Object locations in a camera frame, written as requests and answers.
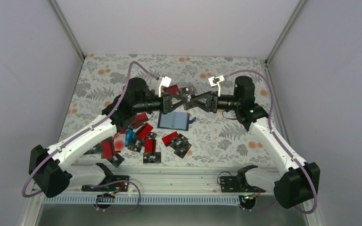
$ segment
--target blue wallet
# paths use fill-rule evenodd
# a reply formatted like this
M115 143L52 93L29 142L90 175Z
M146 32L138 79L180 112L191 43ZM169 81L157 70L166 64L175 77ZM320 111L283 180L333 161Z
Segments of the blue wallet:
M189 125L196 120L196 117L189 120L189 113L170 112L167 114L160 113L157 127L161 129L178 129L188 131Z

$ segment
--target gray wall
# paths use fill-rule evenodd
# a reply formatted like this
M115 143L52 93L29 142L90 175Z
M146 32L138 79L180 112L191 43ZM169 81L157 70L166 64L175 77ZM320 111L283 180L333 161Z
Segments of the gray wall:
M16 225L30 150L58 140L81 61L47 0L0 0L0 225Z
M325 225L362 225L362 1L308 1L270 68L292 146L321 168Z

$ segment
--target perforated metal strip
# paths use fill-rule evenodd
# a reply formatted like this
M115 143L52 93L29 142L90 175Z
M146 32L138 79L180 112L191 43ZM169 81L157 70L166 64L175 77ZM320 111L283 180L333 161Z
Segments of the perforated metal strip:
M44 204L95 204L96 194L61 194L44 198ZM137 195L117 194L99 204L136 204ZM140 205L232 205L239 204L237 195L142 195Z

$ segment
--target black mounting plate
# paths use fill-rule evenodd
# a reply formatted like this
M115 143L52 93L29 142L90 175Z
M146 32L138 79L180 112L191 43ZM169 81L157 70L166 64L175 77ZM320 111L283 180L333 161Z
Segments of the black mounting plate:
M106 177L101 184L107 184L113 181L117 181L117 180L130 180L130 176L126 176L126 175L113 175L110 178ZM97 187L97 188L92 188L90 186L86 186L83 185L81 187L81 191L83 192L111 192L116 190L117 188L120 188L120 184L113 184L113 185L109 185L106 187ZM126 192L128 191L128 184L127 185L123 185L123 188L121 189L120 192Z
M249 185L245 186L245 187L239 186L237 177L231 177L231 176L220 177L220 186L221 186L222 193L244 193L244 192L257 193L257 192L259 192L257 187L253 187L253 186L249 186ZM260 192L264 193L266 191L263 189L260 189Z

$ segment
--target floral tablecloth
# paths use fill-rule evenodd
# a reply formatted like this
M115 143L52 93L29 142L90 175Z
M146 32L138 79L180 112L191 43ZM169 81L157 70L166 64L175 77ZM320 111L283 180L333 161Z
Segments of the floral tablecloth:
M196 57L196 56L157 56L157 55L124 55L124 54L89 54L77 82L74 95L67 112L61 140L80 130L90 123L101 110L120 95L131 61L137 61L158 76L172 78L172 84L182 88L194 85L196 94L211 88L208 77L228 74L240 69L252 69L263 73L259 59L230 57ZM252 73L241 73L253 78L255 83L256 102L267 111L270 108L269 92L263 80ZM156 80L147 76L138 66L132 69L132 77L142 77L150 89ZM222 82L222 94L232 94L234 78ZM183 106L176 111L184 112ZM192 144L190 151L182 159L173 154L173 149L165 147L161 138L174 130L158 129L159 113L154 113L149 120L157 133L157 152L162 153L162 163L145 164L160 166L194 166L194 167L244 167L255 164L259 167L275 167L263 145L247 133L237 122L225 119L221 111L217 114L206 113L198 108L187 110L196 122L188 131L178 131L185 135ZM233 118L231 112L224 113ZM122 165L143 165L142 153L123 149L120 153L125 158ZM100 155L84 155L75 164L104 162Z

